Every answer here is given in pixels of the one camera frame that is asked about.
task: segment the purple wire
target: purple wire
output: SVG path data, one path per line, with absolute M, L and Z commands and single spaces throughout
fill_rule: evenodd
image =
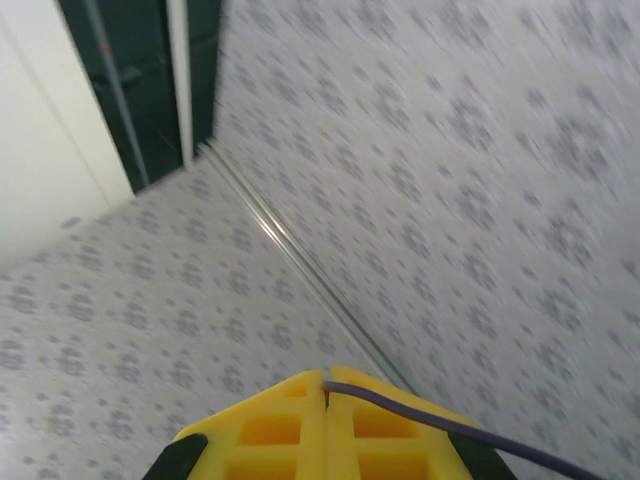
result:
M 479 442 L 485 443 L 497 450 L 510 453 L 520 458 L 529 460 L 549 470 L 560 473 L 568 478 L 576 480 L 604 480 L 603 477 L 591 473 L 577 465 L 562 460 L 554 455 L 543 452 L 536 448 L 530 447 L 523 443 L 510 440 L 506 437 L 487 432 L 479 428 L 470 427 L 463 423 L 454 422 L 432 413 L 417 410 L 395 400 L 380 395 L 366 388 L 349 385 L 347 383 L 326 381 L 322 384 L 322 388 L 326 392 L 342 393 L 352 397 L 358 397 L 367 402 L 373 403 L 379 407 L 389 410 L 401 417 L 408 418 L 414 422 L 423 423 L 449 433 L 457 433 L 473 438 Z

